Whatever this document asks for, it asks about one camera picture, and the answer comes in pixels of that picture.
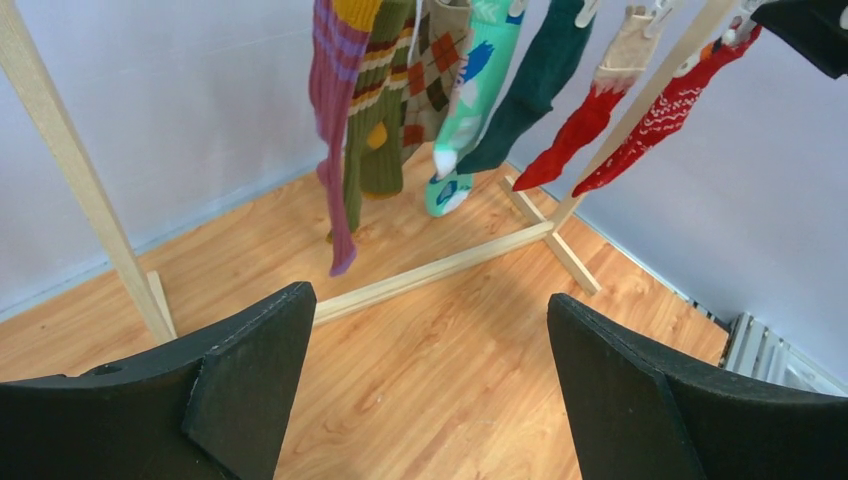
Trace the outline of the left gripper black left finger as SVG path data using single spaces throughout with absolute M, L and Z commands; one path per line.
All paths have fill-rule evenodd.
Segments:
M 78 376 L 1 386 L 5 479 L 270 479 L 317 300 L 295 282 Z

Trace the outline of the white clip sock hanger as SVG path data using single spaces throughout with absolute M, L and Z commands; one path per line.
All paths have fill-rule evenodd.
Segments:
M 585 28 L 595 17 L 602 1 L 586 0 L 574 17 L 573 24 L 577 28 Z M 644 28 L 644 36 L 652 38 L 661 27 L 665 25 L 672 12 L 679 9 L 681 1 L 650 1 L 648 6 L 636 6 L 634 11 L 637 15 L 649 18 L 648 26 Z M 755 22 L 751 19 L 752 14 L 765 1 L 751 0 L 741 1 L 739 4 L 738 19 L 741 22 L 737 26 L 729 27 L 722 35 L 725 44 L 735 44 L 745 40 L 753 30 Z

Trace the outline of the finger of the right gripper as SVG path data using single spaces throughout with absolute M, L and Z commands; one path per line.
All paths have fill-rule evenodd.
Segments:
M 847 75 L 847 1 L 764 3 L 751 19 L 832 79 Z

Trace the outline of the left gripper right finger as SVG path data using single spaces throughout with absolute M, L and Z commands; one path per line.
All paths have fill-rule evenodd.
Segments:
M 732 373 L 566 294 L 547 328 L 585 479 L 843 479 L 847 401 Z

